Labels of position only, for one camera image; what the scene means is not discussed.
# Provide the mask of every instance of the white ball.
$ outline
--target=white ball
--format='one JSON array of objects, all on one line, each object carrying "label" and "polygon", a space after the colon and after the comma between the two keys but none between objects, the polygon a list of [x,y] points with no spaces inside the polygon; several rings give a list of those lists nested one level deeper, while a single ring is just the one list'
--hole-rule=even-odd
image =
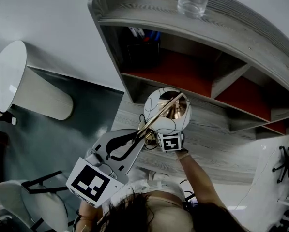
[{"label": "white ball", "polygon": [[[160,97],[162,96],[162,94],[168,91],[176,91],[178,92],[178,94],[180,92],[175,88],[165,87],[165,88],[160,88],[154,91],[148,97],[144,105],[144,117],[147,122],[150,121],[159,112],[158,101]],[[154,131],[163,135],[172,135],[172,134],[182,131],[188,125],[189,120],[191,118],[192,108],[191,108],[191,105],[187,96],[183,95],[183,97],[186,99],[186,111],[183,114],[183,116],[181,116],[180,118],[176,118],[176,119],[170,119],[170,118],[160,116],[151,125],[151,128]]]}]

